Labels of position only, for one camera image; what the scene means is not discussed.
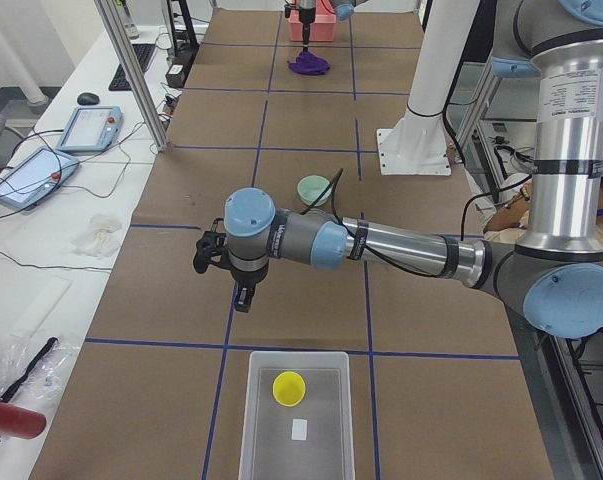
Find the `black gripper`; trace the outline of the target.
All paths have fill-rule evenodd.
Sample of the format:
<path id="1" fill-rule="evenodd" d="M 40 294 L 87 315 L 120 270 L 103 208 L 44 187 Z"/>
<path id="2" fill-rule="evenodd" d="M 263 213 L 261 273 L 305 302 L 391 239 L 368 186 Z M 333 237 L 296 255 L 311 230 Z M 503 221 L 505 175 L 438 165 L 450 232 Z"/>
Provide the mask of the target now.
<path id="1" fill-rule="evenodd" d="M 253 267 L 231 267 L 231 275 L 237 282 L 237 291 L 234 296 L 233 306 L 237 312 L 249 313 L 252 299 L 254 297 L 254 288 L 262 282 L 269 269 L 269 262 L 266 261 L 259 268 Z"/>
<path id="2" fill-rule="evenodd" d="M 311 37 L 311 24 L 315 21 L 315 0 L 299 0 L 298 16 L 302 24 L 302 48 L 309 49 Z"/>

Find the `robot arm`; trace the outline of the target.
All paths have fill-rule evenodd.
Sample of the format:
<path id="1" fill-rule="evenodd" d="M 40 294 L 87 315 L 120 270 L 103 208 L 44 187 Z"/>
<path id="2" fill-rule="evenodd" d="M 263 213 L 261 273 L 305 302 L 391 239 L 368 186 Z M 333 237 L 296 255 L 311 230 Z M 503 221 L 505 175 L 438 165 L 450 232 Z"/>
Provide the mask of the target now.
<path id="1" fill-rule="evenodd" d="M 457 280 L 556 337 L 603 329 L 603 1 L 498 2 L 492 67 L 501 77 L 536 76 L 540 90 L 527 174 L 497 193 L 484 239 L 342 217 L 333 179 L 308 190 L 298 213 L 243 188 L 227 199 L 215 241 L 237 285 L 234 308 L 249 310 L 272 259 L 329 270 L 372 260 Z"/>
<path id="2" fill-rule="evenodd" d="M 315 0 L 301 0 L 294 2 L 294 9 L 298 12 L 298 19 L 301 27 L 301 41 L 303 50 L 307 51 L 311 40 L 312 24 L 316 20 L 317 2 Z M 349 19 L 356 6 L 355 1 L 329 1 L 330 10 L 340 21 Z"/>

